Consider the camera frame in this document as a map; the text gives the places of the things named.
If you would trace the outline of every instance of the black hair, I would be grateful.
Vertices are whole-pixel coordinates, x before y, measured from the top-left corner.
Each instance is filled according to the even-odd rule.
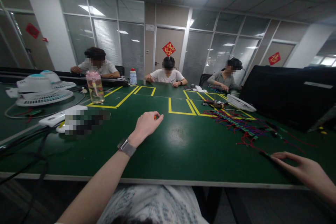
[[[175,60],[173,57],[167,56],[163,59],[162,63],[163,68],[171,70],[174,68],[174,66],[175,66]]]
[[[86,49],[84,54],[87,58],[91,58],[93,60],[105,60],[106,53],[103,49],[97,47],[90,47]]]
[[[130,219],[126,216],[118,216],[111,224],[154,224],[154,222],[149,218],[141,221],[139,219]]]
[[[243,65],[242,65],[242,62],[237,59],[237,58],[232,58],[232,59],[229,59],[227,62],[226,62],[226,65],[228,66],[233,66],[233,70],[240,70],[243,68]]]

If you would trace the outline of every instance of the black monitor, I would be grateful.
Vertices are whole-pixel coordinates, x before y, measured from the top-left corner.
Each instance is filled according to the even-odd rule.
[[[307,132],[326,115],[335,116],[336,68],[255,66],[239,98],[258,113]]]

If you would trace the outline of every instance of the plastic water bottle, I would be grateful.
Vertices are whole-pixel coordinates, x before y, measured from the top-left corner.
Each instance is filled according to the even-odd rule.
[[[100,74],[97,71],[87,71],[86,81],[89,88],[91,101],[93,103],[102,103],[105,101],[104,90]]]
[[[129,79],[131,82],[131,85],[136,85],[137,84],[137,73],[135,71],[135,68],[132,68],[129,74]]]

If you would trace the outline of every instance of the white bottle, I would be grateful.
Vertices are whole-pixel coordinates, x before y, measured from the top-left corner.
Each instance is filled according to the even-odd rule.
[[[131,85],[136,85],[137,84],[137,73],[135,71],[135,68],[132,68],[129,74],[129,79],[131,82]]]

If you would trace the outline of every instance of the red decoration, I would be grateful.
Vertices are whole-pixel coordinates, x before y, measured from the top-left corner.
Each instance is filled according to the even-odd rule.
[[[164,51],[164,53],[169,57],[170,55],[172,55],[176,49],[174,48],[174,46],[172,45],[172,43],[169,41],[168,44],[166,44],[162,50]]]
[[[36,27],[33,26],[31,23],[27,25],[26,32],[28,32],[34,39],[37,39],[40,34],[40,31],[36,29]]]
[[[281,60],[280,53],[277,52],[276,54],[272,55],[268,58],[269,64],[274,65],[275,63],[279,62]]]

